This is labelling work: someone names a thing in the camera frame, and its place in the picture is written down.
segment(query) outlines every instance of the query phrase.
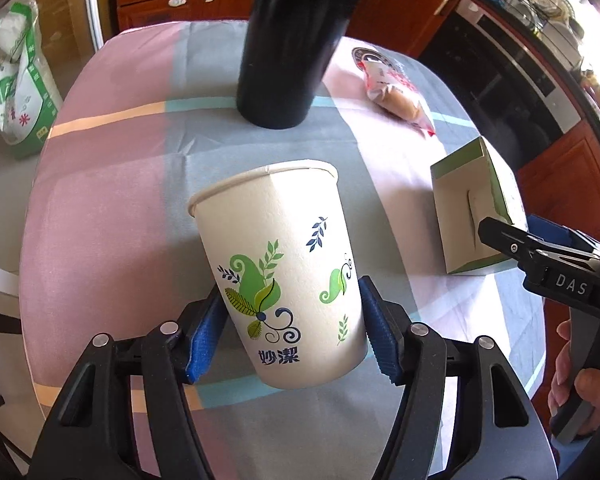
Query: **tiled floor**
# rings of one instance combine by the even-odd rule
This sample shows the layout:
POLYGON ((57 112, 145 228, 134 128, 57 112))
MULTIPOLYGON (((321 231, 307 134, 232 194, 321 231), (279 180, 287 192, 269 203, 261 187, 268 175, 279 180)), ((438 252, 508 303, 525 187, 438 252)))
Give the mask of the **tiled floor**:
MULTIPOLYGON (((27 200, 38 158, 16 161, 0 137, 0 268, 18 272, 27 200)), ((0 313, 19 317, 18 300, 0 294, 0 313)), ((29 456, 44 418, 31 384, 23 339, 0 334, 0 430, 29 456)), ((24 471, 19 459, 16 463, 24 471)))

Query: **cup rim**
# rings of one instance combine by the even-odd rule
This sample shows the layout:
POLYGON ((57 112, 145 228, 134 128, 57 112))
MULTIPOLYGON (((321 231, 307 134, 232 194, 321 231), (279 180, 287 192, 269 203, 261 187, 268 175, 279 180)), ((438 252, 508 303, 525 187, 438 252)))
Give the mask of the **cup rim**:
POLYGON ((212 197, 213 195, 223 192, 231 187, 238 186, 238 184, 243 184, 262 176, 290 170, 323 170, 331 174, 331 176, 336 179, 336 182, 338 181, 338 170, 323 160, 289 160, 287 162, 267 164, 266 166, 255 168, 254 170, 249 170, 234 176, 230 176, 229 178, 220 180, 211 186, 205 187, 205 189, 200 190, 189 199, 187 211, 191 216, 195 217, 196 206, 200 202, 212 197))

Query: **black bottle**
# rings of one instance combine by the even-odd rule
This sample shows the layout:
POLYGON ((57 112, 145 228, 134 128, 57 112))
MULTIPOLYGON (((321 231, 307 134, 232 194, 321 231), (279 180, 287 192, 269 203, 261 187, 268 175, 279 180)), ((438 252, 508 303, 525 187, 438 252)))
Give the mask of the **black bottle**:
POLYGON ((358 0, 255 0, 237 107, 253 124, 301 123, 358 0))

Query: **tablecloth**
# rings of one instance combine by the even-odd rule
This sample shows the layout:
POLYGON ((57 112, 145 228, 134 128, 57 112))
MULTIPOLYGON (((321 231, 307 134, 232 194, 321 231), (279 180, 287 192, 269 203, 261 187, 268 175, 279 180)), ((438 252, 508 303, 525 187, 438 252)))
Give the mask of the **tablecloth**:
MULTIPOLYGON (((478 131, 439 78, 416 60, 343 38, 306 120, 283 131, 235 109, 244 22, 168 23, 113 38, 69 92, 40 158, 27 213, 20 306, 36 395, 48 412, 94 334, 144 335, 204 298, 213 277, 190 195, 265 164, 333 164, 360 276, 387 300, 448 338, 491 335, 526 390, 542 380, 542 302, 522 273, 448 276, 430 165, 478 131), (429 137, 372 104, 352 51, 398 62, 433 110, 429 137)), ((133 409, 142 467, 158 474, 141 378, 133 409)), ((432 471, 443 468, 453 427, 447 380, 432 471)), ((218 479, 368 479, 402 389, 369 352, 324 386, 265 386, 228 323, 211 370, 186 388, 218 479)))

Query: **tissue box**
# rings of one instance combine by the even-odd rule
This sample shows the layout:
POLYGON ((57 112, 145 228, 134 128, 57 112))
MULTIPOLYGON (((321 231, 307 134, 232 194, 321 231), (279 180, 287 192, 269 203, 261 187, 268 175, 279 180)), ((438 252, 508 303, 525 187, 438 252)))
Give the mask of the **tissue box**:
POLYGON ((431 179, 446 272, 484 275, 515 267, 478 237, 487 216, 527 230, 516 178, 493 146, 483 137, 472 140, 435 163, 431 179))

